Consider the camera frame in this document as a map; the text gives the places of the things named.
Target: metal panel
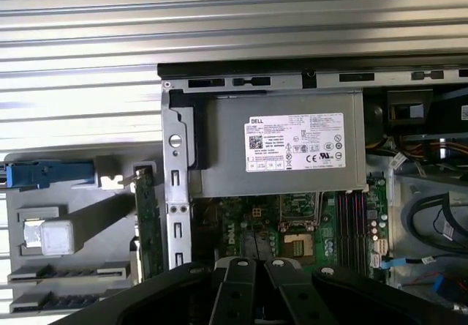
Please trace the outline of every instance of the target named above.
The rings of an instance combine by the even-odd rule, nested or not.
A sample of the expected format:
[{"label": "metal panel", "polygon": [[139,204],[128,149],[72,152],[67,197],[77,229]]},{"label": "metal panel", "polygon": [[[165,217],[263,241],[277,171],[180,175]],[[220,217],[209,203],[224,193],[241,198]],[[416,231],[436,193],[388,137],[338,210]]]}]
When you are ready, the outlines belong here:
[{"label": "metal panel", "polygon": [[[307,94],[294,94],[288,90],[287,94],[274,95],[272,92],[271,97],[238,97],[209,102],[206,112],[209,168],[201,171],[203,191],[193,195],[275,195],[308,190],[358,190],[366,186],[361,90],[321,90],[316,94],[309,91]],[[250,122],[251,117],[321,113],[343,114],[343,145],[346,149],[343,168],[247,172],[244,125]],[[320,148],[326,152],[323,145],[320,144]],[[306,155],[293,156],[297,162],[306,160]]]},{"label": "metal panel", "polygon": [[0,149],[160,141],[158,63],[459,51],[467,18],[468,0],[0,0]]}]

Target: screw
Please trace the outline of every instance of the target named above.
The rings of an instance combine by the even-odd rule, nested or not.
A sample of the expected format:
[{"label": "screw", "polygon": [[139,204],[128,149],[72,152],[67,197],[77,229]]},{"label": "screw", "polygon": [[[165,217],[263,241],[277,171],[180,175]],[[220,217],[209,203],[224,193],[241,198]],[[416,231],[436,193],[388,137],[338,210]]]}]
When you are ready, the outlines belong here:
[{"label": "screw", "polygon": [[332,268],[322,268],[322,274],[333,275],[335,271]]},{"label": "screw", "polygon": [[274,266],[284,266],[284,262],[281,259],[276,259],[271,262]]}]

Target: blue latch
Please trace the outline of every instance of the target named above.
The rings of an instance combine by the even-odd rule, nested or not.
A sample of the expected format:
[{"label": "blue latch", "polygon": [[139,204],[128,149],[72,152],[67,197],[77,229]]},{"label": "blue latch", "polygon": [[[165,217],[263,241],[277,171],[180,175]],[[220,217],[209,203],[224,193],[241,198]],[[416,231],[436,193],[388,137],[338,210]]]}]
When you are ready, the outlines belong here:
[{"label": "blue latch", "polygon": [[95,183],[92,161],[35,160],[10,162],[6,165],[7,188],[48,188],[51,183],[83,180]]}]

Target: wire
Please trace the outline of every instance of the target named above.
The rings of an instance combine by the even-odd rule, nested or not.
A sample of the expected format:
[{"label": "wire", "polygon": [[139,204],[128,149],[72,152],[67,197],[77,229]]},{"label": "wire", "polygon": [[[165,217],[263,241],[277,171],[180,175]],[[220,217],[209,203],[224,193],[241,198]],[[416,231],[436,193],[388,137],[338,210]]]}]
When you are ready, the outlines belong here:
[{"label": "wire", "polygon": [[[439,258],[463,258],[468,259],[468,255],[466,254],[458,254],[458,253],[446,253],[446,254],[439,254],[439,255],[430,255],[434,260]],[[424,264],[425,258],[406,258],[407,264]]]},{"label": "wire", "polygon": [[465,286],[465,284],[463,282],[461,282],[459,279],[457,279],[456,277],[453,277],[453,276],[450,276],[450,275],[447,275],[443,272],[429,272],[428,274],[424,274],[420,277],[416,277],[411,283],[405,283],[403,284],[403,286],[411,286],[411,285],[417,285],[419,281],[421,280],[425,280],[425,279],[428,279],[430,277],[434,277],[434,276],[439,276],[439,275],[442,275],[443,277],[446,277],[447,279],[449,280],[453,280],[456,282],[456,284],[462,288],[463,290],[465,291],[468,291],[468,287]]},{"label": "wire", "polygon": [[254,241],[255,241],[255,249],[257,250],[257,259],[260,260],[260,253],[258,252],[258,244],[257,244],[257,234],[255,233],[255,230],[252,229],[254,232]]},{"label": "wire", "polygon": [[432,227],[433,227],[434,230],[435,230],[438,234],[440,234],[440,235],[442,235],[442,232],[440,232],[439,229],[436,227],[436,222],[437,222],[438,219],[440,218],[440,214],[441,214],[441,213],[442,213],[442,208],[439,210],[439,212],[437,213],[436,218],[435,218],[434,221],[432,222]]},{"label": "wire", "polygon": [[462,248],[451,247],[446,244],[440,244],[438,242],[433,241],[427,236],[421,235],[416,229],[415,222],[413,220],[414,216],[417,213],[422,212],[425,209],[429,209],[429,208],[440,206],[440,205],[442,205],[442,211],[444,212],[444,216],[447,219],[448,217],[445,212],[450,210],[450,199],[449,199],[448,193],[443,194],[443,195],[434,195],[434,196],[422,198],[419,201],[416,201],[409,209],[409,212],[406,218],[408,232],[413,237],[415,237],[419,242],[425,245],[428,245],[430,247],[437,248],[438,250],[444,250],[449,253],[460,253],[460,254],[468,255],[467,248],[463,246],[462,244],[459,244],[458,242],[454,242],[458,245],[463,246]]},{"label": "wire", "polygon": [[[429,144],[430,146],[435,146],[439,149],[450,149],[458,153],[462,153],[465,155],[468,155],[468,146],[464,146],[459,143],[454,143],[454,142],[431,142]],[[418,144],[412,149],[408,149],[408,152],[416,152],[420,153],[423,150],[423,144]]]},{"label": "wire", "polygon": [[377,155],[379,157],[394,157],[398,152],[395,152],[391,149],[378,148],[378,149],[367,149],[366,153]]},{"label": "wire", "polygon": [[378,149],[380,147],[383,147],[387,143],[387,141],[388,141],[388,138],[384,138],[380,142],[368,144],[366,146],[366,149]]},{"label": "wire", "polygon": [[426,172],[424,171],[423,166],[420,164],[420,162],[414,161],[414,163],[415,163],[415,167],[418,170],[419,175],[421,177],[427,177]]}]

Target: metal shutter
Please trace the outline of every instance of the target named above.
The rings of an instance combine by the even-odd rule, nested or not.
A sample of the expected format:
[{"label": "metal shutter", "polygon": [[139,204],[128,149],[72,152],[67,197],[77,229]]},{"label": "metal shutter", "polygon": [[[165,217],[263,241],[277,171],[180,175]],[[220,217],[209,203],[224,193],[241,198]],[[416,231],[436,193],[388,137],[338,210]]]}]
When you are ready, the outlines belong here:
[{"label": "metal shutter", "polygon": [[468,0],[0,0],[0,149],[160,141],[156,64],[454,51]]}]

